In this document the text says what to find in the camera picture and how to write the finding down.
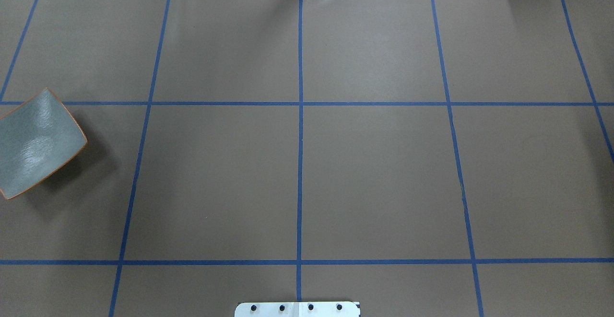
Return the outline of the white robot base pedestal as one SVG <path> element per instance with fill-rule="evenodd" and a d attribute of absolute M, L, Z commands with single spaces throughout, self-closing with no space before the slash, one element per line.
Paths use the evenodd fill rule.
<path fill-rule="evenodd" d="M 235 308 L 235 317 L 360 317 L 359 302 L 246 302 Z"/>

